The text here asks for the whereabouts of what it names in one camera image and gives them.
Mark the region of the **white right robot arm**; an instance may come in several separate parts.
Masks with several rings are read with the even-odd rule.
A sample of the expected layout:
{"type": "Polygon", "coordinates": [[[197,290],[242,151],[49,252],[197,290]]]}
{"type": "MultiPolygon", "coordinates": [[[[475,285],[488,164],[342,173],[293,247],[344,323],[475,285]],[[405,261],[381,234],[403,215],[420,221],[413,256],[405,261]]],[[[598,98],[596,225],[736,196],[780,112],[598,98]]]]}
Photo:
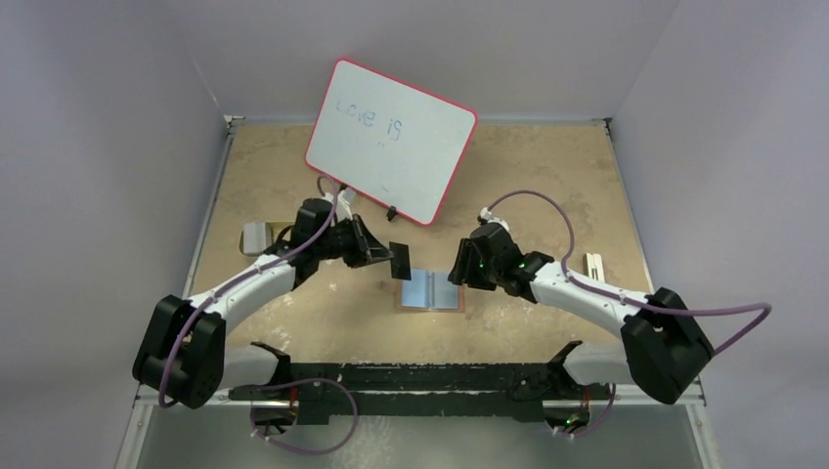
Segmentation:
{"type": "Polygon", "coordinates": [[[591,322],[616,345],[573,341],[549,363],[548,383],[563,398],[588,385],[635,385],[651,399],[675,403],[715,355],[681,298],[667,288],[652,294],[612,288],[538,251],[524,253],[499,223],[478,227],[458,244],[449,282],[545,305],[591,322]]]}

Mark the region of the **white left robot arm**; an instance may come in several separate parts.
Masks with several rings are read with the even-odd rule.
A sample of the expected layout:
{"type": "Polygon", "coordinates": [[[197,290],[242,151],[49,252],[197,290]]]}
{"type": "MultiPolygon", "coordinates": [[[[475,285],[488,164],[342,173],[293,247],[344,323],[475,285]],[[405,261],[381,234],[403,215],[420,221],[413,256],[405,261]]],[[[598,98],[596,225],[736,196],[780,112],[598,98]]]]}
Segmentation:
{"type": "Polygon", "coordinates": [[[277,400],[290,390],[290,357],[262,342],[230,348],[227,337],[271,301],[293,292],[327,260],[351,269],[387,262],[394,278],[411,276],[405,244],[382,243],[358,215],[325,198],[308,198],[247,268],[189,298],[155,305],[132,367],[163,407],[205,405],[219,390],[255,388],[277,400]]]}

